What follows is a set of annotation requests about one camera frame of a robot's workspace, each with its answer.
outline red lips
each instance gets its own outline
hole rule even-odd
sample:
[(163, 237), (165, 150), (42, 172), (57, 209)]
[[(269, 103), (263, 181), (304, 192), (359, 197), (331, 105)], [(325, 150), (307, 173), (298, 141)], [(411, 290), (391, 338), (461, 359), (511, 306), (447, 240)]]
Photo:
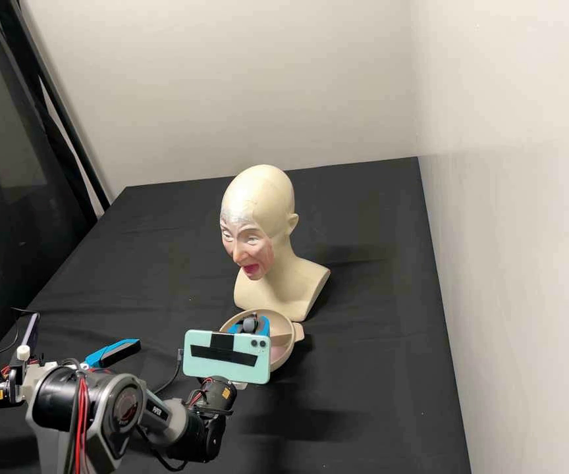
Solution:
[(256, 273), (258, 271), (258, 267), (259, 267), (259, 265), (257, 263), (252, 263), (251, 265), (245, 265), (243, 267), (243, 271), (247, 275), (253, 275), (254, 273)]

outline white cap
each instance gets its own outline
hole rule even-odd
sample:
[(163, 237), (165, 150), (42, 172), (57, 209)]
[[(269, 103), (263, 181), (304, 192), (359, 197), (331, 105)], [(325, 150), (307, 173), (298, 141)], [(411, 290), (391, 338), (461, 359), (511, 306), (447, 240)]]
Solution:
[(30, 346), (25, 344), (19, 346), (16, 349), (16, 358), (23, 362), (28, 361), (30, 359)]

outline mint green phone case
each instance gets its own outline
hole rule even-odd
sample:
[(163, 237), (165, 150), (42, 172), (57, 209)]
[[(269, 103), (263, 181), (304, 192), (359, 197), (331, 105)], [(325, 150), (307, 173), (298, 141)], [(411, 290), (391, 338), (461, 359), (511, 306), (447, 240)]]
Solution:
[(271, 339), (190, 329), (184, 337), (183, 372), (190, 377), (224, 377), (232, 382), (269, 382)]

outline bowl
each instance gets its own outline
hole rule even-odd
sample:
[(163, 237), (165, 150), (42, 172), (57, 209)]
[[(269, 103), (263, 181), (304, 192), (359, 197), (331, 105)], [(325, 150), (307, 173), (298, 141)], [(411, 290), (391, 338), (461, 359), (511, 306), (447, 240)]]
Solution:
[(248, 309), (225, 321), (219, 329), (226, 332), (241, 319), (256, 313), (269, 319), (269, 338), (271, 339), (271, 353), (269, 354), (269, 371), (278, 369), (291, 355), (293, 345), (304, 339), (304, 329), (300, 323), (293, 323), (286, 317), (270, 309)]

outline black tablecloth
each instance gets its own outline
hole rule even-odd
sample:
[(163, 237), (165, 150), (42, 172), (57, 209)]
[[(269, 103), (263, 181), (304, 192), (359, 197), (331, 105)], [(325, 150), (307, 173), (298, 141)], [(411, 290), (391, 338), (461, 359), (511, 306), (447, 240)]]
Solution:
[[(239, 392), (219, 457), (186, 472), (470, 472), (417, 159), (288, 174), (293, 248), (332, 275), (292, 357)], [(141, 338), (114, 368), (151, 386), (172, 375), (186, 330), (238, 312), (218, 224), (229, 181), (127, 188), (32, 303), (39, 352), (84, 359)], [(195, 387), (181, 377), (164, 397)], [(24, 414), (0, 410), (0, 472), (39, 472)], [(118, 472), (165, 472), (129, 446)]]

